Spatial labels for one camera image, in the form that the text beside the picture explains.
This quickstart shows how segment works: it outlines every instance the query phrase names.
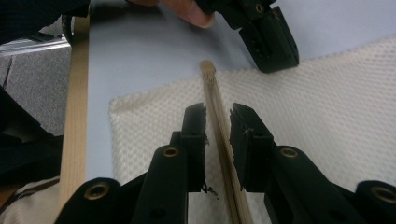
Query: light blue surface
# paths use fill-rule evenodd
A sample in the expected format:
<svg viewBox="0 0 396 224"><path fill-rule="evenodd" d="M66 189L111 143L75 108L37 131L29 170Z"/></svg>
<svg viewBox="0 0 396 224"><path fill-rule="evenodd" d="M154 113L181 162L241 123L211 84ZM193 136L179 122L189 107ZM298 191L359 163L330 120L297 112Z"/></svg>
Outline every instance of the light blue surface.
<svg viewBox="0 0 396 224"><path fill-rule="evenodd" d="M302 60L353 49L396 34L394 0L279 0ZM112 177L108 103L117 96L157 88L200 73L254 67L245 45L217 14L206 30L167 8L92 1L86 179Z"/></svg>

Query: human hand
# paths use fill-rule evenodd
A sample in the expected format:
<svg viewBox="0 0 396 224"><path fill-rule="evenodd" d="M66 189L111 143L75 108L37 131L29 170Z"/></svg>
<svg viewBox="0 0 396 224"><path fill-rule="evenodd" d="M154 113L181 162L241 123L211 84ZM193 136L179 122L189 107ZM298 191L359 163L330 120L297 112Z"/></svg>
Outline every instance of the human hand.
<svg viewBox="0 0 396 224"><path fill-rule="evenodd" d="M181 19L189 23L207 28L210 27L214 20L214 15L206 15L195 3L194 0L128 0L132 3L153 7L159 2L163 3L174 11Z"/></svg>

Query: white mesh fabric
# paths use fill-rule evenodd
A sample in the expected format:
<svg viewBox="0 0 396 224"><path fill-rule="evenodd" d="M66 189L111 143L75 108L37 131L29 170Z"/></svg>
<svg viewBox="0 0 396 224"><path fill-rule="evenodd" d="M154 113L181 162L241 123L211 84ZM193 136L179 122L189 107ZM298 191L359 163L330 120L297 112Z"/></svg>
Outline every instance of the white mesh fabric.
<svg viewBox="0 0 396 224"><path fill-rule="evenodd" d="M278 145L304 151L333 183L396 186L396 36L271 75L216 77L222 113L233 103L252 107ZM263 194L247 200L255 222L267 223Z"/></svg>
<svg viewBox="0 0 396 224"><path fill-rule="evenodd" d="M121 184L145 173L154 151L169 144L173 131L181 131L185 108L205 102L203 85L196 76L111 101L114 175ZM210 116L206 116L210 143L205 150L206 183L220 200L209 193L190 193L189 223L231 223L212 130Z"/></svg>
<svg viewBox="0 0 396 224"><path fill-rule="evenodd" d="M243 70L216 77L226 117L233 103L252 107L277 144L304 151L335 184L352 191L367 179L396 185L396 36L271 75ZM146 172L154 150L181 129L184 109L204 101L199 77L114 99L116 179L124 184ZM190 194L189 223L230 223L209 116L206 127L206 182L220 201ZM263 194L247 200L255 223L268 223Z"/></svg>

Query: brass rivet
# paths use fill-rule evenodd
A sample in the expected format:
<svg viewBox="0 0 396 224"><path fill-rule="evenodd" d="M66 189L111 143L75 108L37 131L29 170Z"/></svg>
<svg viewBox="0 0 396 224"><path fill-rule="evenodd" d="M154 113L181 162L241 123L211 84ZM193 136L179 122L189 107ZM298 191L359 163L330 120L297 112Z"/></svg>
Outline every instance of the brass rivet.
<svg viewBox="0 0 396 224"><path fill-rule="evenodd" d="M259 13L262 13L262 5L261 4L256 4L256 11Z"/></svg>
<svg viewBox="0 0 396 224"><path fill-rule="evenodd" d="M97 200L107 195L109 190L110 186L106 182L99 182L85 190L84 198L88 200Z"/></svg>
<svg viewBox="0 0 396 224"><path fill-rule="evenodd" d="M370 191L379 200L382 200L387 203L396 203L396 193L390 189L374 186L370 188Z"/></svg>
<svg viewBox="0 0 396 224"><path fill-rule="evenodd" d="M289 158L296 158L298 157L298 152L292 148L282 148L280 149L280 153L284 156L284 157L289 157Z"/></svg>
<svg viewBox="0 0 396 224"><path fill-rule="evenodd" d="M177 156L177 154L178 154L178 149L175 147L168 147L163 150L163 155L165 157L174 157Z"/></svg>

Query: dark cloth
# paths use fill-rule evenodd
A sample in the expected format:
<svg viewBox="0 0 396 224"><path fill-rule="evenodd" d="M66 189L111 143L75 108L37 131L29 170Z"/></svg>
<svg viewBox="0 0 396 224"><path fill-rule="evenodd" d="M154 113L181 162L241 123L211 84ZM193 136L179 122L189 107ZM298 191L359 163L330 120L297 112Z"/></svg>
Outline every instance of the dark cloth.
<svg viewBox="0 0 396 224"><path fill-rule="evenodd" d="M0 0L0 45L38 32L90 0Z"/></svg>

